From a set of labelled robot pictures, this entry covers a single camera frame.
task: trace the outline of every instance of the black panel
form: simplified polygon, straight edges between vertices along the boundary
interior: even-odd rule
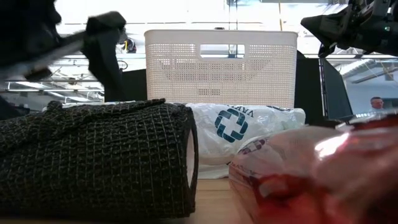
[[[121,90],[114,90],[106,85],[105,102],[115,101],[141,101],[147,99],[147,80],[146,69],[122,72],[121,80],[123,93]]]
[[[327,60],[322,59],[328,119],[350,118],[353,115],[343,77]]]
[[[306,124],[324,121],[319,60],[297,58],[294,107],[305,112]]]

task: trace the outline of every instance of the basket handle hole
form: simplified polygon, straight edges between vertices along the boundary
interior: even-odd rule
[[[201,44],[202,58],[244,58],[243,44]]]

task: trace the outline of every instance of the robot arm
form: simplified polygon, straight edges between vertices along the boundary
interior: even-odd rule
[[[370,4],[350,0],[339,13],[306,17],[301,25],[322,43],[318,53],[321,58],[332,54],[336,46],[398,56],[398,4],[394,0]]]

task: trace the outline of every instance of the white plastic bag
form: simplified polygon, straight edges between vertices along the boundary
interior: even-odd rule
[[[228,175],[231,162],[247,140],[304,125],[301,109],[188,103],[195,116],[199,143],[199,178]]]

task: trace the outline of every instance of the white wall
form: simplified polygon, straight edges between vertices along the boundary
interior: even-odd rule
[[[398,98],[398,85],[347,84],[347,94],[353,113],[364,113],[371,109],[370,99],[374,96]]]

